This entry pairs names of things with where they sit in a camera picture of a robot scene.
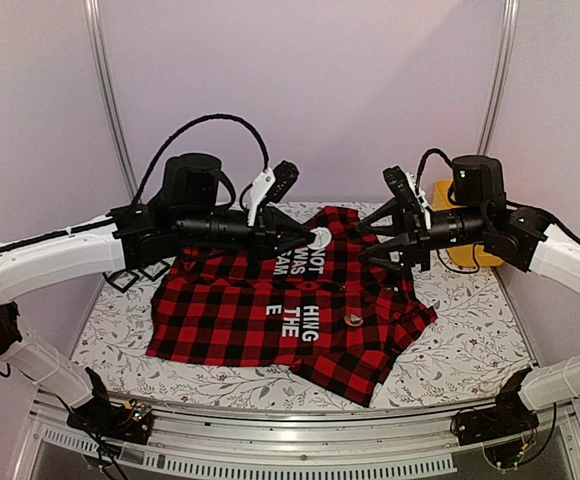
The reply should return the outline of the aluminium front rail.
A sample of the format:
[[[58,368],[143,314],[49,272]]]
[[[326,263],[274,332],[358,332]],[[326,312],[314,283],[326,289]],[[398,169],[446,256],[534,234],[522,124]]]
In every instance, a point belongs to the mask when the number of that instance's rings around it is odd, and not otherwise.
[[[58,400],[36,395],[17,479],[580,479],[580,424],[569,404],[547,408],[516,467],[494,457],[508,436],[461,444],[455,416],[477,402],[377,411],[290,414],[158,403],[144,445],[115,458],[67,425]]]

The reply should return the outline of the left aluminium frame post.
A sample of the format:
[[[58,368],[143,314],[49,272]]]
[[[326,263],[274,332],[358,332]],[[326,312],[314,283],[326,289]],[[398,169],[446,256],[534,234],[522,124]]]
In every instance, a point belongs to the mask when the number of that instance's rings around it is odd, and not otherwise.
[[[138,189],[138,181],[130,158],[122,119],[116,101],[112,72],[106,48],[101,3],[97,0],[85,0],[83,4],[95,73],[110,130],[113,149],[127,195],[132,199]]]

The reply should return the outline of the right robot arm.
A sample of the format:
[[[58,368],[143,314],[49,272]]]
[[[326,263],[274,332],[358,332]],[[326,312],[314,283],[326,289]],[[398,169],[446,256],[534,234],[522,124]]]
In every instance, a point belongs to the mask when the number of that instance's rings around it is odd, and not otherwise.
[[[452,172],[449,209],[433,210],[421,188],[433,155],[442,157]],[[477,154],[449,158],[431,148],[415,174],[394,166],[382,175],[392,197],[360,227],[385,240],[365,250],[363,261],[408,275],[413,267],[429,270],[431,255],[438,250],[481,245],[517,270],[580,295],[580,238],[554,214],[508,200],[499,160]]]

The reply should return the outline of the red black plaid shirt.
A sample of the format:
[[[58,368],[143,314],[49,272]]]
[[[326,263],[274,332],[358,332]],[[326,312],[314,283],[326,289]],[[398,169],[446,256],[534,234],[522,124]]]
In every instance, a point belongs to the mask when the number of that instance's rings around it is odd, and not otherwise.
[[[326,206],[309,229],[332,234],[320,250],[295,249],[249,272],[244,253],[186,249],[151,301],[147,354],[221,367],[285,365],[361,406],[397,357],[436,321],[412,278],[362,263],[375,235],[359,232],[356,210]],[[350,327],[346,314],[364,322]]]

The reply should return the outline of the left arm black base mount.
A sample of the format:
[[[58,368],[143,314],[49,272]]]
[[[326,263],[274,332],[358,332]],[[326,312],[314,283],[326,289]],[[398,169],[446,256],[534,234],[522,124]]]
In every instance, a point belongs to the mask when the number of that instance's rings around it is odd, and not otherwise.
[[[136,399],[113,404],[101,377],[89,367],[85,372],[93,385],[93,398],[83,406],[70,408],[67,425],[93,436],[146,445],[154,424],[151,406]]]

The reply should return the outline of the black display case with blue brooch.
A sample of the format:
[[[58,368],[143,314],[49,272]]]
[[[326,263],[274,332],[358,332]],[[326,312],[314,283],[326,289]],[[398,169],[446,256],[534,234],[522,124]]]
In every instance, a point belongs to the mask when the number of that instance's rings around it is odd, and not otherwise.
[[[114,290],[120,293],[126,293],[141,279],[141,275],[132,270],[124,270],[113,273],[103,273],[103,278]]]

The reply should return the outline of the yellow plastic basket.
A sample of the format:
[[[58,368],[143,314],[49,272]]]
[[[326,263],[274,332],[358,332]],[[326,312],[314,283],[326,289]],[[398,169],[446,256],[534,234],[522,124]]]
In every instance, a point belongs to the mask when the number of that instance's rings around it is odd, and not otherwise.
[[[450,180],[439,180],[435,183],[434,197],[432,208],[437,210],[453,209],[454,205],[448,200],[448,190]],[[499,267],[503,260],[486,253],[484,247],[465,245],[446,249],[450,259],[458,267],[474,269],[477,265],[480,267]]]

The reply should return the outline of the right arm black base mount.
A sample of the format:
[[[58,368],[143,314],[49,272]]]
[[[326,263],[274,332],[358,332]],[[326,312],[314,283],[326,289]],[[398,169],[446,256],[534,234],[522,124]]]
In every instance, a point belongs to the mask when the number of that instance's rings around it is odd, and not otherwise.
[[[466,408],[454,415],[450,432],[461,446],[530,432],[539,426],[537,414],[519,397],[522,381],[530,372],[525,368],[514,373],[495,396],[493,406]]]

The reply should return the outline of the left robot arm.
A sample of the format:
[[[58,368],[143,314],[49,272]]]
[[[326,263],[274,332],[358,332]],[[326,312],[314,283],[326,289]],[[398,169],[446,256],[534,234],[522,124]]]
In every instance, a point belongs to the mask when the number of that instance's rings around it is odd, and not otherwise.
[[[242,194],[219,203],[231,182],[221,161],[186,153],[165,161],[163,183],[147,203],[133,199],[87,223],[0,244],[0,361],[57,395],[69,414],[98,434],[143,414],[113,405],[100,377],[72,364],[47,342],[17,322],[19,297],[91,274],[113,278],[142,270],[189,246],[243,251],[256,259],[297,247],[328,245],[326,229],[308,229],[279,211],[277,203],[294,185],[290,162],[265,166]]]

